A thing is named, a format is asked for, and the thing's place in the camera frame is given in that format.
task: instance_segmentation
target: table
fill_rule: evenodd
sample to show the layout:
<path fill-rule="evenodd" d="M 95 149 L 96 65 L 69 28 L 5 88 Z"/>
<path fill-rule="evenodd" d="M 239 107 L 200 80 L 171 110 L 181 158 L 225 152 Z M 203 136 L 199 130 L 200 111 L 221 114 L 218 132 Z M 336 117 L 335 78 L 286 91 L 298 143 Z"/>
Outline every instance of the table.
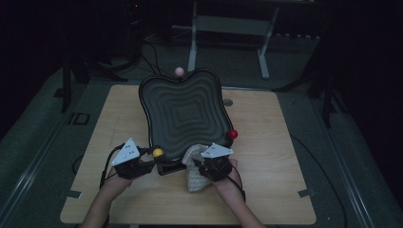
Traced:
<path fill-rule="evenodd" d="M 114 85 L 89 141 L 61 213 L 64 223 L 81 223 L 98 192 L 109 152 L 128 138 L 148 146 L 147 121 L 138 99 L 138 86 Z M 275 93 L 223 89 L 233 105 L 226 111 L 238 130 L 231 158 L 239 161 L 247 204 L 264 224 L 313 224 L 316 215 Z M 185 170 L 135 180 L 112 204 L 111 223 L 238 224 L 212 186 L 189 193 Z"/>

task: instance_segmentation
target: black tray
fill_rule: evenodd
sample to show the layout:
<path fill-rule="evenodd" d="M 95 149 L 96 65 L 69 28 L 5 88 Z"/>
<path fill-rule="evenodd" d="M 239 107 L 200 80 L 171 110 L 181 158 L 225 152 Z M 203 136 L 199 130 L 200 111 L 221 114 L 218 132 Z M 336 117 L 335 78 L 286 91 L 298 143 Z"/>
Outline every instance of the black tray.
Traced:
<path fill-rule="evenodd" d="M 183 78 L 152 76 L 140 84 L 139 97 L 148 121 L 150 146 L 159 145 L 165 158 L 161 175 L 184 169 L 182 158 L 194 144 L 230 147 L 233 129 L 222 103 L 218 76 L 197 69 Z"/>

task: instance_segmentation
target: person's right hand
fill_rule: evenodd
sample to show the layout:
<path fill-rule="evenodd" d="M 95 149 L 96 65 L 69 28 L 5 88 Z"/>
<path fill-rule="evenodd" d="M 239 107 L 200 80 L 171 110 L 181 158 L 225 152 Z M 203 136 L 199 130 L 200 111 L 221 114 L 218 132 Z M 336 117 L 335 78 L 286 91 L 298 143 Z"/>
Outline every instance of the person's right hand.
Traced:
<path fill-rule="evenodd" d="M 237 160 L 230 159 L 229 161 L 235 168 L 238 167 Z M 228 177 L 234 180 L 241 187 L 240 174 L 237 172 L 237 170 L 235 170 L 234 167 L 232 168 L 232 171 Z M 239 201 L 243 202 L 242 193 L 240 192 L 239 188 L 229 179 L 225 178 L 223 180 L 215 181 L 213 182 L 213 185 L 222 200 L 229 206 L 232 203 L 237 203 Z"/>

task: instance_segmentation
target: wire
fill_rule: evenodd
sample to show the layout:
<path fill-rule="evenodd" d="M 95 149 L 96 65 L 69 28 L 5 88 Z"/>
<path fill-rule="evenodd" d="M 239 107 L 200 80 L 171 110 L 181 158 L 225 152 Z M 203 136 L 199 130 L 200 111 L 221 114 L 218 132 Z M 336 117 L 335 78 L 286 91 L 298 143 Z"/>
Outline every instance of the wire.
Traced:
<path fill-rule="evenodd" d="M 143 68 L 143 67 L 141 67 L 141 66 L 137 66 L 137 68 L 138 68 L 138 69 L 142 69 L 142 70 L 147 71 L 147 72 L 150 72 L 150 73 L 153 73 L 153 71 L 151 71 L 151 70 L 149 70 L 149 69 L 146 69 L 146 68 Z"/>
<path fill-rule="evenodd" d="M 314 156 L 314 154 L 312 153 L 312 151 L 310 149 L 308 149 L 308 147 L 301 141 L 299 140 L 297 137 L 295 137 L 293 134 L 290 134 L 291 138 L 293 138 L 295 141 L 297 141 L 312 157 L 312 159 L 317 163 L 317 166 L 320 168 L 320 170 L 322 171 L 322 174 L 325 176 L 326 181 L 328 181 L 329 185 L 332 187 L 333 192 L 335 193 L 335 196 L 337 198 L 338 204 L 341 207 L 341 211 L 343 213 L 343 217 L 344 217 L 344 226 L 343 227 L 347 227 L 347 215 L 346 215 L 346 209 L 343 206 L 343 203 L 341 202 L 340 196 L 337 194 L 337 191 L 335 189 L 335 186 L 332 184 L 332 182 L 330 181 L 330 178 L 327 176 L 324 168 L 322 167 L 322 165 L 319 163 L 319 161 L 317 160 L 317 158 Z"/>
<path fill-rule="evenodd" d="M 165 71 L 165 70 L 163 70 L 163 69 L 161 69 L 161 68 L 159 68 L 159 70 L 161 70 L 162 72 L 164 72 L 166 75 L 171 76 L 172 78 L 176 78 L 174 75 L 170 74 L 169 72 L 167 72 L 167 71 Z"/>
<path fill-rule="evenodd" d="M 105 178 L 105 179 L 104 179 L 104 182 L 105 182 L 106 180 L 110 179 L 111 177 L 117 175 L 117 174 L 118 174 L 118 173 L 114 173 L 114 174 L 110 175 L 109 177 Z"/>
<path fill-rule="evenodd" d="M 113 72 L 115 72 L 115 73 L 118 74 L 119 76 L 122 76 L 122 75 L 126 74 L 127 72 L 130 72 L 130 71 L 133 70 L 134 68 L 138 68 L 137 63 L 136 63 L 136 64 L 133 64 L 132 66 L 130 66 L 129 68 L 127 68 L 127 69 L 125 69 L 125 70 L 123 70 L 123 69 L 119 69 L 119 70 L 112 69 L 112 70 L 113 70 Z"/>
<path fill-rule="evenodd" d="M 156 50 L 156 49 L 155 49 L 155 47 L 154 47 L 153 45 L 151 45 L 150 43 L 148 43 L 148 42 L 146 42 L 146 41 L 144 41 L 144 43 L 145 43 L 146 45 L 151 46 L 151 47 L 154 49 L 154 55 L 155 55 L 155 66 L 157 67 L 158 72 L 160 72 L 160 75 L 162 75 L 162 76 L 163 76 L 163 74 L 161 73 L 160 67 L 158 66 L 158 54 L 157 54 L 157 50 Z"/>
<path fill-rule="evenodd" d="M 172 34 L 172 36 L 170 38 L 168 38 L 169 40 L 173 40 L 176 39 L 178 37 L 184 36 L 187 33 L 191 33 L 192 28 L 186 28 L 186 31 L 182 31 L 182 32 L 176 32 L 176 34 Z M 161 36 L 159 36 L 159 34 L 154 33 L 152 35 L 149 35 L 147 37 L 144 38 L 144 40 L 148 43 L 152 43 L 152 44 L 166 44 L 169 41 L 166 40 L 166 38 L 163 38 Z"/>
<path fill-rule="evenodd" d="M 106 170 L 107 170 L 107 167 L 109 166 L 109 161 L 110 161 L 110 159 L 112 158 L 112 155 L 113 155 L 117 150 L 122 149 L 122 147 L 124 147 L 124 145 L 125 145 L 125 144 L 122 143 L 121 145 L 116 146 L 112 151 L 110 151 L 109 156 L 107 156 L 105 168 L 104 168 L 104 171 L 102 172 L 102 175 L 101 175 L 100 188 L 102 187 L 102 185 L 104 185 L 105 180 L 107 180 L 107 179 L 106 179 Z"/>
<path fill-rule="evenodd" d="M 240 172 L 238 172 L 238 169 L 232 164 L 231 166 L 235 169 L 235 171 L 237 171 L 238 176 L 240 177 Z M 237 188 L 240 190 L 240 193 L 242 194 L 243 200 L 246 201 L 246 193 L 243 190 L 242 179 L 240 178 L 240 185 L 239 185 L 236 181 L 234 181 L 234 179 L 230 178 L 229 176 L 227 176 L 226 178 L 229 179 L 231 182 L 233 182 L 235 186 L 237 186 Z"/>
<path fill-rule="evenodd" d="M 150 66 L 152 72 L 157 75 L 157 72 L 155 71 L 154 67 L 150 64 L 150 62 L 148 62 L 147 58 L 145 58 L 145 56 L 142 54 L 143 59 L 147 62 L 147 64 Z"/>

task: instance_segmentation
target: black cable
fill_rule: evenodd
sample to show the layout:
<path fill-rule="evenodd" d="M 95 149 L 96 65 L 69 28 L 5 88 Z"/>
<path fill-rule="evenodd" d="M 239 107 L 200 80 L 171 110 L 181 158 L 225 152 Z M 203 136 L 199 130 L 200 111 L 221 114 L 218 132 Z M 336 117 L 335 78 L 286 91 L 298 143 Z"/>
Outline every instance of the black cable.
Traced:
<path fill-rule="evenodd" d="M 146 68 L 143 68 L 143 67 L 140 67 L 140 66 L 137 66 L 137 68 L 138 68 L 138 69 L 142 69 L 142 70 L 147 71 L 147 72 L 150 72 L 150 73 L 153 73 L 151 70 L 146 69 Z"/>
<path fill-rule="evenodd" d="M 139 63 L 140 61 L 140 57 L 136 58 L 136 57 L 132 57 L 130 59 L 127 59 L 127 62 L 121 65 L 117 65 L 117 66 L 105 66 L 105 68 L 113 71 L 114 73 L 119 73 L 119 71 L 122 70 L 130 70 L 134 67 L 136 67 L 136 65 Z"/>
<path fill-rule="evenodd" d="M 122 147 L 124 147 L 124 145 L 125 145 L 125 144 L 122 143 L 121 145 L 116 146 L 112 151 L 110 151 L 109 156 L 107 156 L 105 168 L 104 168 L 104 171 L 102 172 L 102 175 L 101 175 L 100 188 L 102 187 L 102 185 L 104 185 L 104 182 L 105 182 L 105 180 L 106 180 L 106 171 L 107 171 L 107 167 L 109 166 L 109 161 L 110 161 L 110 159 L 112 158 L 112 155 L 113 155 L 117 150 L 122 149 Z"/>
<path fill-rule="evenodd" d="M 240 176 L 240 172 L 238 172 L 238 169 L 232 164 L 231 164 L 231 166 L 235 169 L 235 171 L 237 171 L 238 176 Z M 235 184 L 235 186 L 237 186 L 237 188 L 240 190 L 240 194 L 242 195 L 243 200 L 246 201 L 246 193 L 243 190 L 242 179 L 240 178 L 240 185 L 239 185 L 236 181 L 234 181 L 234 179 L 230 178 L 229 176 L 227 176 L 226 178 L 229 179 L 231 182 L 233 182 Z"/>
<path fill-rule="evenodd" d="M 163 69 L 161 69 L 161 68 L 159 68 L 159 67 L 158 67 L 158 71 L 162 71 L 162 72 L 164 72 L 166 75 L 169 75 L 169 76 L 171 76 L 172 78 L 176 78 L 176 76 L 170 74 L 169 72 L 167 72 L 167 71 L 165 71 L 165 70 L 163 70 Z"/>
<path fill-rule="evenodd" d="M 133 70 L 134 68 L 139 68 L 139 67 L 138 67 L 137 64 L 136 64 L 136 65 L 133 65 L 133 66 L 128 67 L 128 68 L 126 68 L 126 69 L 116 70 L 116 71 L 113 70 L 113 71 L 116 72 L 116 74 L 122 76 L 122 75 L 126 74 L 127 72 L 130 72 L 130 71 Z"/>
<path fill-rule="evenodd" d="M 308 147 L 301 141 L 299 140 L 297 137 L 295 137 L 293 134 L 290 134 L 291 138 L 293 138 L 295 141 L 297 141 L 312 157 L 312 159 L 317 163 L 317 166 L 320 168 L 320 170 L 322 171 L 322 174 L 325 176 L 326 181 L 328 181 L 329 185 L 332 187 L 333 192 L 335 193 L 335 196 L 337 198 L 338 204 L 341 207 L 341 211 L 343 212 L 343 217 L 344 217 L 344 226 L 343 227 L 347 227 L 347 214 L 346 214 L 346 209 L 343 206 L 343 203 L 341 202 L 340 196 L 337 194 L 337 191 L 335 189 L 335 186 L 332 184 L 332 182 L 330 181 L 330 178 L 327 176 L 324 168 L 322 167 L 322 165 L 319 163 L 319 161 L 317 160 L 317 158 L 314 156 L 314 154 L 312 153 L 312 151 L 310 149 L 308 149 Z"/>
<path fill-rule="evenodd" d="M 154 55 L 155 55 L 155 66 L 158 69 L 158 72 L 160 73 L 161 76 L 163 76 L 163 73 L 160 70 L 160 67 L 158 66 L 158 54 L 157 54 L 157 50 L 155 49 L 155 47 L 153 45 L 151 45 L 150 43 L 144 41 L 145 44 L 151 46 L 154 49 Z"/>
<path fill-rule="evenodd" d="M 150 66 L 152 72 L 153 72 L 155 75 L 158 75 L 157 72 L 154 70 L 154 67 L 150 64 L 150 62 L 148 62 L 147 58 L 145 58 L 145 56 L 144 56 L 143 54 L 142 54 L 142 57 L 143 57 L 143 59 L 147 62 L 147 64 Z"/>
<path fill-rule="evenodd" d="M 118 173 L 114 173 L 114 174 L 110 175 L 109 177 L 105 178 L 105 179 L 104 179 L 104 182 L 105 182 L 106 180 L 110 179 L 111 177 L 117 175 L 117 174 L 118 174 Z"/>

